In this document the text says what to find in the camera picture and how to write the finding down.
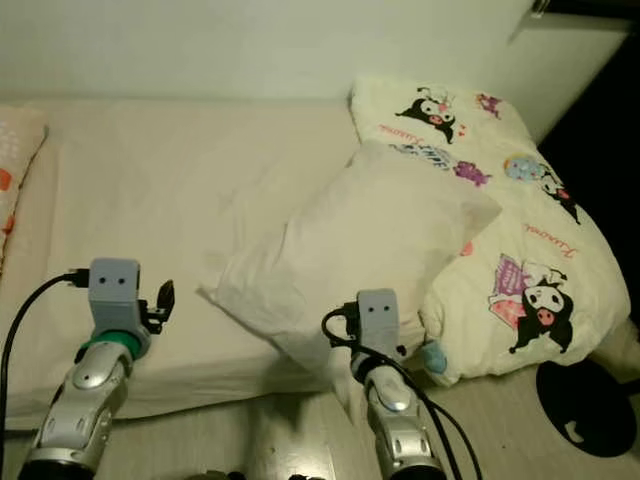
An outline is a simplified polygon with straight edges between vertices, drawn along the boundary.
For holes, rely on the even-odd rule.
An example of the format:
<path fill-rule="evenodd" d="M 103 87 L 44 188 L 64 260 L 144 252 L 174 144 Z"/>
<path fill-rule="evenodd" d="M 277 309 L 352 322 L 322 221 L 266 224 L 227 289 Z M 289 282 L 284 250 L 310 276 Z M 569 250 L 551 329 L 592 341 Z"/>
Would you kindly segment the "plain white pillow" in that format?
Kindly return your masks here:
<path fill-rule="evenodd" d="M 419 347 L 419 308 L 430 284 L 499 212 L 492 197 L 424 157 L 369 143 L 282 227 L 238 248 L 198 291 L 355 410 L 365 401 L 349 371 L 351 352 L 329 346 L 323 316 L 360 291 L 393 289 L 394 342 Z"/>

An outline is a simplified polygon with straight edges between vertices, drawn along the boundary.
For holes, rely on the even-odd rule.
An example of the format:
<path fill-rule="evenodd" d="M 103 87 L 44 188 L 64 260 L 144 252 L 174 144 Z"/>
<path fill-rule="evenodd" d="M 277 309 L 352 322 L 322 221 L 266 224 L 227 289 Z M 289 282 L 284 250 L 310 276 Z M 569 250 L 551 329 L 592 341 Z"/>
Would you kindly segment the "orange patterned pillow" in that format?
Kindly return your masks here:
<path fill-rule="evenodd" d="M 20 184 L 38 147 L 47 136 L 47 116 L 40 110 L 0 106 L 0 220 L 1 247 L 14 225 Z"/>

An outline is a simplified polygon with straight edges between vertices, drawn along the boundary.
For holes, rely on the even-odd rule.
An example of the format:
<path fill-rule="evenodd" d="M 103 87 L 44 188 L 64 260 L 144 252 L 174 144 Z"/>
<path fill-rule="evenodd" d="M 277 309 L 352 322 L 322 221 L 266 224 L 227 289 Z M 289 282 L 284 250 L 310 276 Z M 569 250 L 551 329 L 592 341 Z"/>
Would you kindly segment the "black round chair base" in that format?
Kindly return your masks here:
<path fill-rule="evenodd" d="M 544 415 L 559 434 L 581 452 L 620 457 L 640 445 L 640 378 L 620 381 L 598 362 L 572 365 L 544 362 L 536 369 L 535 388 Z"/>

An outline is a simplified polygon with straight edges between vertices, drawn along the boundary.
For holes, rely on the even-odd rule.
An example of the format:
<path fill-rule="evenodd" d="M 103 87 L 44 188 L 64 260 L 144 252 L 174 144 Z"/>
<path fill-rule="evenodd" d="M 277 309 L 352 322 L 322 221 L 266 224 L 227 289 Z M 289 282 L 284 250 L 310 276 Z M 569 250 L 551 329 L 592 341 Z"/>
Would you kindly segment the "white sheeted bed mattress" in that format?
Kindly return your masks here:
<path fill-rule="evenodd" d="M 128 381 L 119 419 L 146 419 L 330 387 L 197 292 L 242 244 L 283 225 L 357 151 L 335 102 L 38 100 L 49 134 L 6 241 L 1 311 L 95 257 L 140 261 L 143 287 L 173 279 L 175 314 Z M 86 293 L 51 289 L 10 358 L 6 429 L 36 429 L 92 320 Z"/>

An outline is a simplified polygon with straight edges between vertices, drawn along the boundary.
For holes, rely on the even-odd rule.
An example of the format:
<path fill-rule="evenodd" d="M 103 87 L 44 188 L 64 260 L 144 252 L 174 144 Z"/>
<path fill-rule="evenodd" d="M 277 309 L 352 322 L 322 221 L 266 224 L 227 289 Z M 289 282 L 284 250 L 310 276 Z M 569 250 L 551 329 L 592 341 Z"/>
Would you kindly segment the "cream cartoon print quilt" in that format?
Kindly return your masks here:
<path fill-rule="evenodd" d="M 631 311 L 607 239 L 538 152 L 511 102 L 480 90 L 358 78 L 358 137 L 462 180 L 500 205 L 419 311 L 435 383 L 585 360 Z"/>

